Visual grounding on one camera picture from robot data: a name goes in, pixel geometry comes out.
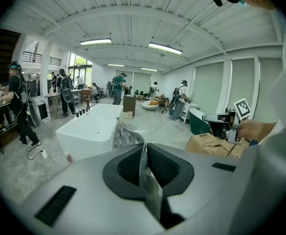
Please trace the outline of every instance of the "railing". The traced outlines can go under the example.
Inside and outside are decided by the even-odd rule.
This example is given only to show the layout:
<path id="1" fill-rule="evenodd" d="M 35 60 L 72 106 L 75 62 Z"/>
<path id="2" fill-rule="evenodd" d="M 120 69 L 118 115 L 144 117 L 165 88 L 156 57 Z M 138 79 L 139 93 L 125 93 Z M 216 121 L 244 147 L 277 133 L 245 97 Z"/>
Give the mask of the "railing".
<path id="1" fill-rule="evenodd" d="M 49 64 L 50 65 L 60 66 L 60 63 L 61 63 L 61 59 L 55 58 L 55 57 L 49 57 Z"/>
<path id="2" fill-rule="evenodd" d="M 24 51 L 22 55 L 22 61 L 29 63 L 42 63 L 42 55 Z"/>

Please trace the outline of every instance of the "white cable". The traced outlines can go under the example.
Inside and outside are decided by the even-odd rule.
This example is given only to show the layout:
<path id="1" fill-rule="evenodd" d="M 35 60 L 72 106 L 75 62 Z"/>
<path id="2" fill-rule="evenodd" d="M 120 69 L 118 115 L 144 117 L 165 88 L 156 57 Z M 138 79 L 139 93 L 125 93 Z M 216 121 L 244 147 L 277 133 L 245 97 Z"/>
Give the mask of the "white cable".
<path id="1" fill-rule="evenodd" d="M 55 167 L 52 166 L 52 165 L 50 165 L 50 164 L 48 164 L 48 163 L 47 163 L 47 159 L 46 159 L 46 164 L 47 164 L 49 167 L 53 167 L 53 171 L 52 171 L 51 173 L 45 173 L 45 174 L 37 175 L 37 176 L 34 178 L 34 180 L 33 180 L 33 190 L 34 190 L 34 182 L 35 182 L 36 178 L 41 177 L 41 176 L 50 175 L 50 174 L 52 174 L 52 173 L 54 172 Z"/>

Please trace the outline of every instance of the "roller shade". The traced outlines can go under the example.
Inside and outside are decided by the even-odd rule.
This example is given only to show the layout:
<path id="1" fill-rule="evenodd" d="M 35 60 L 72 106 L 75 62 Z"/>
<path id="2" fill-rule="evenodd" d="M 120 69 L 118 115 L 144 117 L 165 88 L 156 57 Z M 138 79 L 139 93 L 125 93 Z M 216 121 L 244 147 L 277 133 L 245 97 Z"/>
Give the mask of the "roller shade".
<path id="1" fill-rule="evenodd" d="M 255 60 L 232 60 L 232 83 L 227 107 L 234 108 L 234 102 L 246 98 L 251 107 L 255 86 Z"/>
<path id="2" fill-rule="evenodd" d="M 118 76 L 121 73 L 125 73 L 125 75 L 127 75 L 127 77 L 124 78 L 126 80 L 126 82 L 125 82 L 126 86 L 132 85 L 134 72 L 133 71 L 126 71 L 126 70 L 115 70 L 115 76 Z"/>
<path id="3" fill-rule="evenodd" d="M 151 86 L 151 77 L 151 74 L 134 72 L 132 92 L 138 90 L 138 92 L 148 93 Z"/>
<path id="4" fill-rule="evenodd" d="M 265 123 L 278 121 L 268 93 L 271 85 L 283 70 L 283 63 L 278 59 L 260 59 L 260 88 L 258 103 L 254 114 L 254 120 Z"/>
<path id="5" fill-rule="evenodd" d="M 223 78 L 223 63 L 196 67 L 191 101 L 205 114 L 215 114 Z"/>

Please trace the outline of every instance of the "shoe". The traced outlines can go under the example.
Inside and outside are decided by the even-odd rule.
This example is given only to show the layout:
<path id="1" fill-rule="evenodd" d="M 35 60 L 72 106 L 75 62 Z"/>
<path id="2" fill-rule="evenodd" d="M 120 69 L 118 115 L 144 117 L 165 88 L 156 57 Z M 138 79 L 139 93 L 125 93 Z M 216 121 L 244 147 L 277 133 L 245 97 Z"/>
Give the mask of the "shoe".
<path id="1" fill-rule="evenodd" d="M 22 139 L 21 139 L 21 138 L 19 138 L 19 140 L 20 140 L 21 143 L 23 143 L 24 146 L 27 145 L 27 142 L 22 142 Z"/>
<path id="2" fill-rule="evenodd" d="M 33 143 L 31 144 L 31 147 L 32 147 L 32 148 L 35 148 L 36 146 L 39 146 L 39 145 L 41 145 L 41 144 L 42 144 L 42 142 L 38 140 L 38 141 L 36 141 L 36 143 L 33 142 Z"/>

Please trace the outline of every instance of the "rectangular light fixture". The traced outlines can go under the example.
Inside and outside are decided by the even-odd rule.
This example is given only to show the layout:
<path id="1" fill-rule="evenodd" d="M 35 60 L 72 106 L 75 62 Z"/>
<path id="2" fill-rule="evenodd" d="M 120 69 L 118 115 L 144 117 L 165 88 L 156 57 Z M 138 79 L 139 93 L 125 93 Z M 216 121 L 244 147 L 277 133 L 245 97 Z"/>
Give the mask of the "rectangular light fixture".
<path id="1" fill-rule="evenodd" d="M 118 66 L 118 67 L 124 67 L 124 65 L 115 65 L 115 64 L 108 64 L 108 66 Z"/>
<path id="2" fill-rule="evenodd" d="M 158 71 L 158 70 L 154 70 L 154 69 L 149 69 L 149 68 L 141 68 L 142 70 L 147 70 L 147 71 Z"/>
<path id="3" fill-rule="evenodd" d="M 152 42 L 149 43 L 149 47 L 169 51 L 169 52 L 172 52 L 172 53 L 178 54 L 178 55 L 181 55 L 183 53 L 183 51 L 181 51 L 179 49 L 174 49 L 172 47 L 168 47 L 165 45 L 160 45 L 160 44 L 156 44 L 156 43 L 152 43 Z"/>
<path id="4" fill-rule="evenodd" d="M 110 44 L 110 43 L 112 43 L 111 38 L 93 39 L 80 42 L 81 45 Z"/>

